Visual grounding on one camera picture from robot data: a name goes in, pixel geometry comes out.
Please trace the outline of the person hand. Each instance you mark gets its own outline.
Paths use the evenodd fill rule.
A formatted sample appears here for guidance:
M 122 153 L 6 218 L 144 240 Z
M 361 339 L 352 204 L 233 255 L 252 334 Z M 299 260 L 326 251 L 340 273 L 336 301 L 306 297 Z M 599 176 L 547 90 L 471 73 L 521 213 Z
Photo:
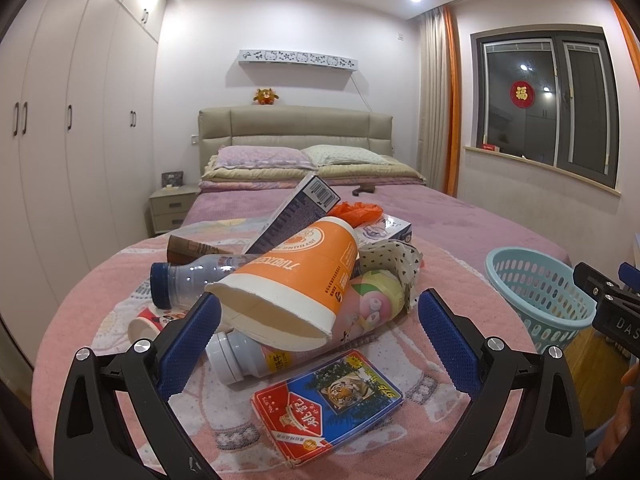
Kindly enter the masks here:
M 639 363 L 634 364 L 630 370 L 622 377 L 620 382 L 624 387 L 624 392 L 617 404 L 616 412 L 605 430 L 604 438 L 599 445 L 594 456 L 594 466 L 597 469 L 613 456 L 620 446 L 631 427 L 631 398 L 634 393 L 634 386 L 638 382 Z

